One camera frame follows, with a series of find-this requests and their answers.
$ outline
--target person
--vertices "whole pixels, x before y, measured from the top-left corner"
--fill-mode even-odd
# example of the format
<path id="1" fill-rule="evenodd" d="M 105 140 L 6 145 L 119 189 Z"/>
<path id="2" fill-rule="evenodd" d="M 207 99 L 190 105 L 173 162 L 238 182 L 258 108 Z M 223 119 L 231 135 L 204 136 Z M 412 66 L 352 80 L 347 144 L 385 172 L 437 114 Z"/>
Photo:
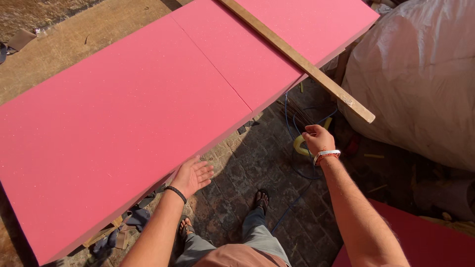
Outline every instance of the person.
<path id="1" fill-rule="evenodd" d="M 310 125 L 305 130 L 303 137 L 313 155 L 335 150 L 333 136 L 323 127 Z M 256 193 L 255 208 L 244 220 L 243 244 L 216 248 L 195 234 L 189 218 L 180 219 L 184 205 L 180 194 L 187 199 L 211 183 L 213 166 L 198 161 L 196 156 L 180 167 L 171 182 L 176 192 L 165 190 L 148 225 L 121 266 L 167 266 L 178 225 L 185 240 L 185 250 L 177 258 L 176 266 L 290 266 L 282 246 L 266 227 L 266 209 L 272 200 L 265 190 Z M 393 232 L 363 196 L 338 157 L 322 157 L 319 164 L 325 174 L 336 222 L 352 266 L 409 267 Z"/>

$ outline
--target pink foam board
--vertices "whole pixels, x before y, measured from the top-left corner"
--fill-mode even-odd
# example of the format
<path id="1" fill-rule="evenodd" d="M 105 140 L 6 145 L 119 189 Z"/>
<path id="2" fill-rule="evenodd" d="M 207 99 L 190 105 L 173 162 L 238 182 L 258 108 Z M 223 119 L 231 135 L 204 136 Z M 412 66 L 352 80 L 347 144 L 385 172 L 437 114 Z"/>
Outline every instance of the pink foam board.
<path id="1" fill-rule="evenodd" d="M 170 16 L 0 106 L 0 179 L 39 264 L 250 114 Z"/>
<path id="2" fill-rule="evenodd" d="M 317 67 L 341 53 L 378 18 L 361 0 L 237 2 Z M 216 0 L 195 0 L 171 16 L 253 115 L 306 76 Z"/>
<path id="3" fill-rule="evenodd" d="M 381 202 L 370 203 L 391 225 L 411 266 L 475 266 L 475 238 Z M 332 266 L 351 267 L 345 246 Z"/>

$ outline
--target large sack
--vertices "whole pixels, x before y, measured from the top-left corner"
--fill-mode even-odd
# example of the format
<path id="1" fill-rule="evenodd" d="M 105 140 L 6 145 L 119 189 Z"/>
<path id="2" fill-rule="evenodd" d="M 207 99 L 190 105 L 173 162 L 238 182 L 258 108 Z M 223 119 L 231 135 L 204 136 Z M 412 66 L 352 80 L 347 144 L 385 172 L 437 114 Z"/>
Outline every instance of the large sack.
<path id="1" fill-rule="evenodd" d="M 376 115 L 347 108 L 374 140 L 475 172 L 475 1 L 411 0 L 356 46 L 343 88 Z"/>

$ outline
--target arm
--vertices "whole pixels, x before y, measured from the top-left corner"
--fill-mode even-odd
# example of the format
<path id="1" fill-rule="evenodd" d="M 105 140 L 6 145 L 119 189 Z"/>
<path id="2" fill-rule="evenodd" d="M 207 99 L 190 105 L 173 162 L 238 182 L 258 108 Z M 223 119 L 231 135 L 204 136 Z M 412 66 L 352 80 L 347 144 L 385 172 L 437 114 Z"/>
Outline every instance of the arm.
<path id="1" fill-rule="evenodd" d="M 205 167 L 207 162 L 197 163 L 198 160 L 199 156 L 196 156 L 185 162 L 170 184 L 186 199 L 211 183 L 213 166 Z M 143 233 L 122 261 L 121 267 L 168 266 L 183 206 L 184 202 L 177 193 L 166 190 Z"/>
<path id="2" fill-rule="evenodd" d="M 305 128 L 303 134 L 312 154 L 334 150 L 333 136 L 319 125 Z M 389 226 L 371 206 L 335 157 L 320 161 L 332 199 L 338 228 L 348 250 L 352 266 L 381 266 L 385 264 L 408 267 L 398 240 Z"/>

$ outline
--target right hand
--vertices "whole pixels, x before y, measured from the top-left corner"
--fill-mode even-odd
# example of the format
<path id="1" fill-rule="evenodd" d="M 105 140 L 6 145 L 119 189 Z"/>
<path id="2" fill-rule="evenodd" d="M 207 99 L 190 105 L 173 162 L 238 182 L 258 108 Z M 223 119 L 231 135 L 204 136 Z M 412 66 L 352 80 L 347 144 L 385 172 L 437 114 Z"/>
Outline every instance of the right hand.
<path id="1" fill-rule="evenodd" d="M 325 128 L 320 125 L 309 125 L 305 127 L 307 132 L 302 137 L 307 142 L 308 149 L 313 155 L 320 151 L 335 150 L 335 140 Z"/>

